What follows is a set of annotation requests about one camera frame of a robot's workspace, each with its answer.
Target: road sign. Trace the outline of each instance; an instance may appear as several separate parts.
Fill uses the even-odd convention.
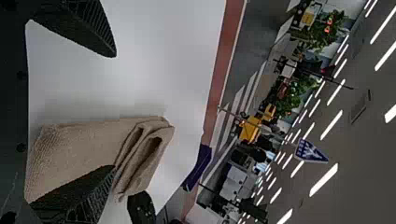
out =
[[[326,157],[314,144],[300,139],[297,148],[294,152],[294,158],[300,161],[327,163],[329,158]]]

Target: black bag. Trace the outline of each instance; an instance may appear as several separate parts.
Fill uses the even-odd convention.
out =
[[[145,191],[128,197],[127,209],[132,223],[155,224],[155,208]]]

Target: beige fabric bag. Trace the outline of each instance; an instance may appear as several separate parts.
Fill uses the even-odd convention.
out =
[[[161,117],[47,125],[29,151],[28,203],[103,165],[117,169],[120,199],[149,185],[175,128]]]

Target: tree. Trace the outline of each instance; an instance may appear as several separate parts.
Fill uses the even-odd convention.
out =
[[[305,27],[302,31],[290,30],[290,33],[292,37],[304,41],[304,44],[299,48],[302,53],[310,49],[313,49],[315,53],[321,53],[325,47],[346,31],[341,28],[346,18],[344,10],[335,9],[331,13],[320,14],[309,30]]]

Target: black mesh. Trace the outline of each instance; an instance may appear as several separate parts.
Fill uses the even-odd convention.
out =
[[[62,0],[43,4],[34,21],[105,57],[117,56],[116,44],[99,0]]]

